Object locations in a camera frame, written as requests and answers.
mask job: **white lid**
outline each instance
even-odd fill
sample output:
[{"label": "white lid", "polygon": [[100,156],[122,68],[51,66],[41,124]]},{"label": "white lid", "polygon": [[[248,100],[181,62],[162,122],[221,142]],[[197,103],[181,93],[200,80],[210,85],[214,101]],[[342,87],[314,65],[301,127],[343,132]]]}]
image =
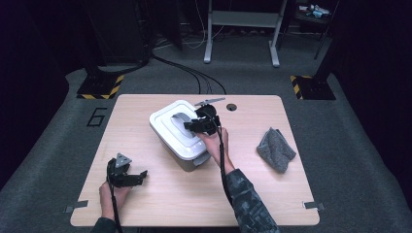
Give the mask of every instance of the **white lid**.
[{"label": "white lid", "polygon": [[197,118],[196,109],[185,100],[151,114],[151,127],[176,155],[184,160],[193,160],[206,150],[203,141],[184,127],[181,117]]}]

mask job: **human hand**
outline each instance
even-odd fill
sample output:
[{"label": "human hand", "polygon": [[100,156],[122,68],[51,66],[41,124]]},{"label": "human hand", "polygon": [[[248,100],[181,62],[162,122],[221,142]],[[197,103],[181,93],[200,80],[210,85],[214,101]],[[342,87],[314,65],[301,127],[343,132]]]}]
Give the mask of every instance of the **human hand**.
[{"label": "human hand", "polygon": [[[229,158],[229,144],[228,144],[228,133],[227,130],[222,127],[222,141],[224,147],[224,171],[226,174],[234,170],[233,163]],[[210,155],[215,159],[218,166],[221,166],[221,140],[219,138],[218,132],[207,135],[204,133],[196,133],[196,136],[201,139],[204,144],[206,145],[207,151],[209,151]]]},{"label": "human hand", "polygon": [[[114,194],[116,202],[118,204],[118,211],[124,204],[127,194],[129,193],[131,186],[127,187],[114,187]],[[102,208],[102,217],[115,220],[115,211],[113,210],[112,193],[107,182],[104,182],[99,188],[100,194],[100,206]]]}]

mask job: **gray towel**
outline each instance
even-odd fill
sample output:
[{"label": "gray towel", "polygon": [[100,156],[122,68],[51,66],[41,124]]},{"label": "gray towel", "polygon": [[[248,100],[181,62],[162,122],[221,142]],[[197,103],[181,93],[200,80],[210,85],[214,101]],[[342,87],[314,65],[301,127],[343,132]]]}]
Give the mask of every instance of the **gray towel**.
[{"label": "gray towel", "polygon": [[289,162],[296,155],[279,129],[275,130],[272,127],[264,134],[257,146],[257,152],[264,161],[280,173],[286,172]]}]

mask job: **table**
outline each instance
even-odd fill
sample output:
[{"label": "table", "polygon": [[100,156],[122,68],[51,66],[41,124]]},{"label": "table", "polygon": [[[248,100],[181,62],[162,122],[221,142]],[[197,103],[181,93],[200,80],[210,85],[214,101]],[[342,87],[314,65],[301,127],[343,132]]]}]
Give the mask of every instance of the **table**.
[{"label": "table", "polygon": [[[219,97],[222,96],[119,96],[79,197],[79,201],[87,200],[88,205],[75,209],[71,223],[92,226],[100,217],[98,187],[105,181],[108,161],[121,152],[133,160],[129,175],[149,171],[143,185],[132,188],[120,211],[122,226],[236,226],[215,161],[209,159],[194,171],[185,172],[149,123],[152,113],[176,100],[194,105]],[[317,210],[302,206],[302,202],[314,200],[281,98],[274,95],[224,97],[225,100],[213,106],[228,130],[229,153],[234,165],[251,180],[279,225],[317,224]],[[227,104],[234,104],[237,109],[230,111]],[[297,153],[284,175],[273,170],[257,153],[257,145],[269,127],[279,129]]]},{"label": "table", "polygon": [[279,31],[281,29],[284,12],[288,0],[282,0],[282,6],[279,13],[251,13],[251,12],[231,12],[231,11],[213,11],[212,0],[209,0],[207,43],[204,63],[211,62],[213,38],[212,25],[230,25],[230,26],[252,26],[252,27],[272,27],[275,28],[273,40],[269,41],[270,55],[272,65],[279,67],[279,57],[276,50]]}]

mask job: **camouflage sleeve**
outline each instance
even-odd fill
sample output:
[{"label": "camouflage sleeve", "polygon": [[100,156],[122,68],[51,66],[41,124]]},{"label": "camouflage sleeve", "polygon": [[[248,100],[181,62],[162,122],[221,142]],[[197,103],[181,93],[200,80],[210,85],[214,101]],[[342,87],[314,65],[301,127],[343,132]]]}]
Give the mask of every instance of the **camouflage sleeve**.
[{"label": "camouflage sleeve", "polygon": [[115,233],[116,223],[108,218],[100,217],[94,227],[91,229],[90,233]]},{"label": "camouflage sleeve", "polygon": [[233,211],[242,233],[280,233],[254,185],[239,169],[227,174],[226,181]]}]

